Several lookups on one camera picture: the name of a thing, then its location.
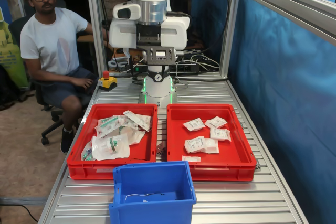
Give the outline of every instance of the blue curtain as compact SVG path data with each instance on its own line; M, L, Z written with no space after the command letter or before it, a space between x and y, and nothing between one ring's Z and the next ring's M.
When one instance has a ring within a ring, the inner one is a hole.
M335 224L336 47L254 0L238 13L234 88L308 221Z

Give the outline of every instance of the yellow sign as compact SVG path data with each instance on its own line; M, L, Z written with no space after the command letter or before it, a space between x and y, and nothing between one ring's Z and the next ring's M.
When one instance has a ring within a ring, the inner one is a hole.
M18 45L13 43L8 23L4 21L0 7L0 64L6 69L11 79L19 88L27 87L25 67L20 56Z

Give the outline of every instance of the white t-shirt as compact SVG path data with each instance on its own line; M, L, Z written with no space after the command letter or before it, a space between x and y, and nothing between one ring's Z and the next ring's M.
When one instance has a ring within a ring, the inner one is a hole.
M79 66L76 33L88 22L65 8L55 8L56 20L44 25L33 15L21 31L20 49L23 59L40 59L41 68L66 75Z

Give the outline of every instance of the crate handle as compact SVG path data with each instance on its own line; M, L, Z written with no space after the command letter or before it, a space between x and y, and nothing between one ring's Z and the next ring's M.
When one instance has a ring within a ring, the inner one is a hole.
M93 169L114 169L116 166L108 166L108 165L93 165Z
M192 169L194 169L194 170L222 170L222 171L228 171L228 170L230 170L227 167L213 168L213 167L197 167L197 166L192 167Z

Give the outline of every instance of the man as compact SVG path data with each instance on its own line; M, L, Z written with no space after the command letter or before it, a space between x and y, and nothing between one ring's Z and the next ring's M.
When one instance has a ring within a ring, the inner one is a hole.
M43 97L50 105L63 109L64 128L61 151L67 153L74 138L72 129L82 106L79 93L92 92L97 77L79 66L76 33L92 34L92 25L78 14L56 8L56 0L29 0L36 14L21 32L21 57L34 80L52 82L42 86Z

